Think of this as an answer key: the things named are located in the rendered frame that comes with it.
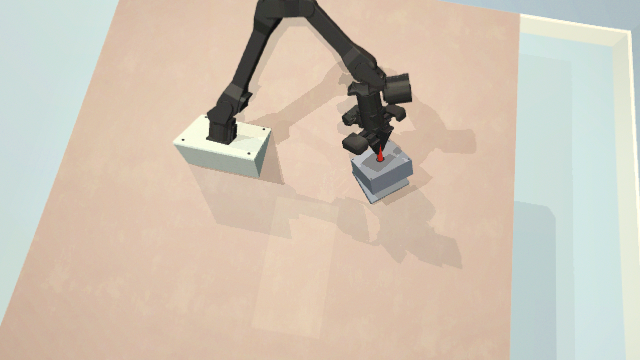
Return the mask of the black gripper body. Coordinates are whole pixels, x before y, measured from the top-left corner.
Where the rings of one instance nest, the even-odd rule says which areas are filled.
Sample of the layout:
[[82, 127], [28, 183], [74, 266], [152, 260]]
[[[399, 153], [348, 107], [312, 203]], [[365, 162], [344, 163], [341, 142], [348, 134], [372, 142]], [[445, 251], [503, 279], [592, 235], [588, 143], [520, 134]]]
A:
[[363, 112], [360, 109], [356, 112], [361, 116], [364, 130], [359, 134], [352, 132], [342, 140], [343, 148], [355, 155], [361, 155], [368, 149], [369, 144], [376, 140], [376, 133], [380, 130], [385, 131], [390, 126], [392, 117], [395, 117], [398, 122], [406, 118], [405, 109], [395, 104], [386, 106], [381, 104], [381, 107], [373, 112]]

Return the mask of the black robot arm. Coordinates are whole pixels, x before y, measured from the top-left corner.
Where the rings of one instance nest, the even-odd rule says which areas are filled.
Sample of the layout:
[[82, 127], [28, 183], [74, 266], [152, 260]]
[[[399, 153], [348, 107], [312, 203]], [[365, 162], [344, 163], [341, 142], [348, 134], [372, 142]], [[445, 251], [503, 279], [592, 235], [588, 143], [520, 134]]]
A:
[[209, 135], [206, 140], [229, 145], [237, 137], [234, 116], [243, 111], [253, 93], [249, 83], [271, 34], [285, 17], [305, 17], [315, 30], [340, 55], [357, 82], [348, 86], [348, 96], [357, 97], [358, 104], [342, 115], [346, 126], [363, 128], [356, 110], [373, 112], [381, 107], [380, 92], [388, 105], [412, 102], [408, 73], [386, 77], [374, 56], [352, 42], [321, 8], [316, 0], [258, 0], [251, 37], [235, 72], [214, 108], [207, 112]]

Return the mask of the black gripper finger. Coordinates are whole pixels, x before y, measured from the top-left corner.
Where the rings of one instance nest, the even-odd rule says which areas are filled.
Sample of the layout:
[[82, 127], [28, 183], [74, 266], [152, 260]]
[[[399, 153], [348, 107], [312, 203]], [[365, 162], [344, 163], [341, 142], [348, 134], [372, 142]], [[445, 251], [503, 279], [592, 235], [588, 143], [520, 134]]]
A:
[[376, 140], [372, 144], [369, 144], [369, 146], [371, 147], [371, 149], [374, 151], [375, 154], [379, 155], [380, 139], [376, 138]]
[[390, 125], [385, 131], [380, 130], [379, 132], [376, 133], [376, 138], [380, 139], [381, 151], [384, 150], [385, 145], [389, 139], [389, 136], [393, 130], [394, 130], [394, 127]]

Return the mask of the light grey sloped panel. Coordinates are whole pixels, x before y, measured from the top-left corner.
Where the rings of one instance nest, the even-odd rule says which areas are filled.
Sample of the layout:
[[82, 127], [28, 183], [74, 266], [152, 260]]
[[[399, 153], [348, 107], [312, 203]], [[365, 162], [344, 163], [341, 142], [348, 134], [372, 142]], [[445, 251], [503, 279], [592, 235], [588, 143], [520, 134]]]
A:
[[407, 177], [413, 174], [412, 159], [391, 140], [382, 151], [383, 161], [378, 161], [372, 149], [351, 160], [352, 173], [370, 204], [407, 186]]

